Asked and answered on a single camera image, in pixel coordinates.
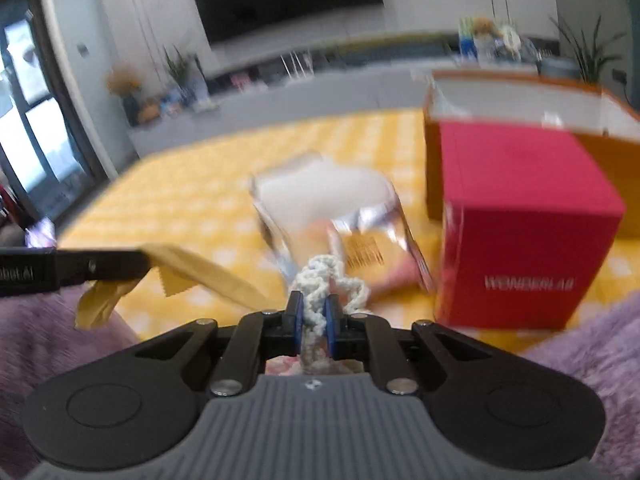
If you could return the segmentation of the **white router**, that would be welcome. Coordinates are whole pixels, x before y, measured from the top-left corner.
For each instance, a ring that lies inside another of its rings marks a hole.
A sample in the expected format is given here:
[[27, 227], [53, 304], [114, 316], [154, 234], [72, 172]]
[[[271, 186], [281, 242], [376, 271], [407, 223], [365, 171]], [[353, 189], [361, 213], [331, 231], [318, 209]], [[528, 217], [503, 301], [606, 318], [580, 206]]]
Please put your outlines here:
[[281, 55], [286, 76], [289, 81], [302, 81], [314, 76], [314, 63], [310, 51], [291, 51]]

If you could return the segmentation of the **purple fluffy blanket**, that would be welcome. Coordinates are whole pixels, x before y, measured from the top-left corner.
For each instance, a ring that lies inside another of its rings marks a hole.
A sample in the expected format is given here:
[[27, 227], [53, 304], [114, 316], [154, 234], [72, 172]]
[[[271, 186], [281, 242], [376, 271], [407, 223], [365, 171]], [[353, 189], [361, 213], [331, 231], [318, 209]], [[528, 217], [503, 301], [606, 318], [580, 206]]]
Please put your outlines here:
[[[138, 341], [118, 315], [93, 332], [75, 330], [75, 309], [84, 291], [73, 287], [2, 300], [1, 467], [14, 479], [39, 463], [21, 427], [22, 406], [32, 389]], [[524, 356], [580, 380], [600, 396], [606, 427], [593, 461], [612, 479], [638, 478], [639, 296], [628, 296]]]

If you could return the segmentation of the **white pink crochet item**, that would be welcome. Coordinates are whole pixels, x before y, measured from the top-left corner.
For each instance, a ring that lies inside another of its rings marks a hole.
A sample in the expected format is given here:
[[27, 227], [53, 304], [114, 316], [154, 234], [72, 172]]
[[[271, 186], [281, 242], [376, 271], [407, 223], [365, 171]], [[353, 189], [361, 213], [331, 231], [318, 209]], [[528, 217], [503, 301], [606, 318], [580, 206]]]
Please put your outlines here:
[[330, 255], [312, 257], [294, 278], [292, 292], [303, 295], [302, 340], [297, 356], [278, 356], [266, 364], [271, 376], [350, 375], [363, 372], [355, 360], [337, 361], [330, 357], [329, 309], [332, 295], [337, 296], [338, 312], [367, 313], [370, 289], [360, 278], [350, 278], [339, 258]]

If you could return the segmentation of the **silver foil pouch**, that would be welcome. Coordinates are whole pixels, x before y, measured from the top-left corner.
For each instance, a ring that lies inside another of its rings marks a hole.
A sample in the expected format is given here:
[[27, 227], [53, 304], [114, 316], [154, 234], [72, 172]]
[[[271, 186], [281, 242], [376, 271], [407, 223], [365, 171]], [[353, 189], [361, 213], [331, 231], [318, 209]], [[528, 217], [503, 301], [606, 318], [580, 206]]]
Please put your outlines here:
[[262, 237], [286, 284], [293, 283], [311, 258], [330, 255], [343, 263], [347, 276], [364, 281], [373, 297], [405, 288], [435, 290], [398, 200], [305, 220], [299, 226], [287, 226], [260, 203], [255, 208]]

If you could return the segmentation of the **teddy bear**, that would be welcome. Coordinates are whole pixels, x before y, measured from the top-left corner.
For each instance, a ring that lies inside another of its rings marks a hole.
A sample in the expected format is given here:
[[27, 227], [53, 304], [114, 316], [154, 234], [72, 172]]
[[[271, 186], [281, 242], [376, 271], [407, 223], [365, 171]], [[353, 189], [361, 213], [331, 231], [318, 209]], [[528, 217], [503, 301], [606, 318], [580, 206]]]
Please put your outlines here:
[[488, 36], [498, 38], [500, 32], [493, 20], [484, 18], [484, 16], [477, 16], [476, 18], [472, 18], [472, 35], [474, 37]]

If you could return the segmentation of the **yellow cloth bag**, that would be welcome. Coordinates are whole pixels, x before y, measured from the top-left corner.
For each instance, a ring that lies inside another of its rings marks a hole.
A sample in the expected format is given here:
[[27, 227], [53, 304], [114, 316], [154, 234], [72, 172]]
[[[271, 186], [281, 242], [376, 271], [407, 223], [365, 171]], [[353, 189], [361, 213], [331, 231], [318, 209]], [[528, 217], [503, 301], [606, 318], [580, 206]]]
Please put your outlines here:
[[[175, 296], [194, 286], [203, 286], [252, 311], [279, 307], [276, 300], [265, 296], [248, 281], [195, 252], [162, 244], [145, 244], [141, 250], [142, 255], [150, 259], [150, 268], [160, 272], [166, 297]], [[78, 300], [75, 327], [92, 330], [103, 326], [120, 298], [132, 292], [148, 273], [148, 270], [143, 270], [141, 278], [93, 278], [91, 287]]]

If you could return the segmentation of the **tall leaf plant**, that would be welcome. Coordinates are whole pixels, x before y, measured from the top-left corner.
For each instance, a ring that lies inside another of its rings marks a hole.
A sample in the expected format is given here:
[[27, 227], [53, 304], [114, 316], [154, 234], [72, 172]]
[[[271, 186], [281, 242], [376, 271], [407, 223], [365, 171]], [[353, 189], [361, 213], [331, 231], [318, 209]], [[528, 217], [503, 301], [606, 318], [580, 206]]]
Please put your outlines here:
[[580, 78], [586, 84], [598, 86], [605, 67], [623, 58], [623, 55], [611, 53], [608, 49], [612, 44], [624, 39], [627, 33], [614, 32], [608, 37], [602, 37], [600, 35], [603, 23], [602, 15], [598, 16], [590, 38], [587, 38], [583, 29], [579, 34], [576, 34], [570, 28], [568, 21], [564, 20], [561, 15], [557, 18], [549, 18], [549, 20], [560, 33], [561, 38], [568, 43], [570, 52], [573, 53], [574, 60], [578, 65]]

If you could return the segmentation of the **orange cardboard box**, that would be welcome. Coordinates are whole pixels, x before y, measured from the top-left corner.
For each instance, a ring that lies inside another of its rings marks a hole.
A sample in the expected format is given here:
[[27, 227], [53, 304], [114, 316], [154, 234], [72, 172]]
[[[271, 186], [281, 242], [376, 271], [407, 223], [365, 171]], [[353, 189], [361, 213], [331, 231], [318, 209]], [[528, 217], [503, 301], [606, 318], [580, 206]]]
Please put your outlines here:
[[568, 79], [484, 70], [436, 70], [423, 105], [427, 217], [442, 218], [443, 119], [563, 129], [578, 141], [626, 205], [618, 235], [639, 236], [639, 113], [603, 88]]

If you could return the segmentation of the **white tv console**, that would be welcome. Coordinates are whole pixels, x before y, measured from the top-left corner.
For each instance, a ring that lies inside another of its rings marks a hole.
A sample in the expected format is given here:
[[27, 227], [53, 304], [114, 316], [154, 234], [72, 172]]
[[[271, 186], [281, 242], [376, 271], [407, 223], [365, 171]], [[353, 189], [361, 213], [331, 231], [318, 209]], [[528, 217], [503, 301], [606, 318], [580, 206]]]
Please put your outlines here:
[[317, 70], [311, 76], [286, 78], [274, 86], [254, 84], [247, 92], [215, 96], [201, 110], [187, 110], [132, 128], [129, 137], [138, 156], [144, 157], [218, 136], [304, 119], [419, 107], [426, 80], [434, 70], [538, 74], [535, 62], [473, 63], [452, 53]]

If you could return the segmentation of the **red Wonderlab box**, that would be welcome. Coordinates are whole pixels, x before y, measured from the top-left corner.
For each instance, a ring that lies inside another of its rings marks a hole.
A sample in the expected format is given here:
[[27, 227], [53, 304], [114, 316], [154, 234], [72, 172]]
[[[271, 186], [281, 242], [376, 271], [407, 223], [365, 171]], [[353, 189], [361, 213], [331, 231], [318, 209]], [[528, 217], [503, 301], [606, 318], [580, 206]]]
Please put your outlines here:
[[620, 194], [569, 132], [491, 122], [439, 130], [437, 322], [560, 330], [614, 242]]

